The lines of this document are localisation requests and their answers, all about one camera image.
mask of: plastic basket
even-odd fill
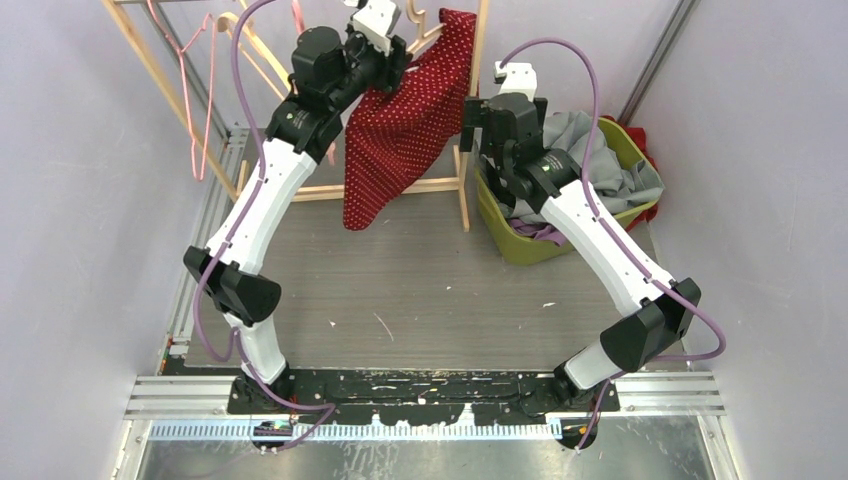
[[[633,140],[630,139],[624,129],[618,126],[618,124],[601,118],[598,127],[606,137],[607,146],[616,153],[618,163],[621,164],[622,168],[630,168],[640,160],[645,159],[639,147],[633,143]],[[645,168],[654,168],[650,162],[646,163]],[[476,176],[477,199],[480,205],[480,213],[504,260],[514,265],[532,265],[574,250],[574,246],[570,243],[558,247],[550,240],[533,240],[532,238],[522,237],[515,233],[512,227],[506,223],[503,215],[501,215],[497,201],[486,186],[486,182],[480,175],[479,169],[476,172]],[[639,213],[653,207],[656,203],[656,201],[649,202],[626,212],[621,212],[615,215],[615,219],[626,228]]]

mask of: red polka dot cloth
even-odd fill
[[[477,15],[443,8],[436,42],[410,63],[398,91],[369,90],[345,129],[343,223],[363,230],[417,180],[462,128]]]

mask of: black mounting plate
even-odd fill
[[[369,425],[374,414],[384,425],[407,421],[411,426],[455,423],[471,404],[476,425],[528,425],[545,423],[545,413],[587,412],[585,403],[567,407],[552,389],[553,374],[538,371],[417,371],[417,370],[312,370],[292,369],[286,390],[304,405],[332,402],[335,413],[328,422]],[[227,412],[233,415],[291,413],[250,388],[243,375],[233,382]],[[618,411],[616,389],[604,395],[601,411]],[[299,421],[314,423],[320,417],[303,414]]]

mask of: white bracket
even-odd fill
[[[529,63],[510,62],[501,67],[501,62],[495,62],[495,80],[501,79],[503,83],[498,94],[523,93],[531,102],[536,96],[536,71]]]
[[[400,9],[390,0],[370,0],[350,18],[353,29],[365,35],[374,48],[389,56],[392,42],[389,33],[400,18]]]

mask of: gray cloth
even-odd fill
[[[585,112],[555,113],[545,119],[543,143],[546,148],[567,151],[582,165],[591,125],[592,117]],[[622,169],[615,152],[607,148],[606,137],[600,129],[595,131],[590,168],[589,180],[613,215],[658,199],[665,188],[646,159],[628,170]],[[523,200],[516,201],[514,209],[500,202],[498,207],[506,218],[520,218],[531,224],[544,222],[542,216],[533,213]]]

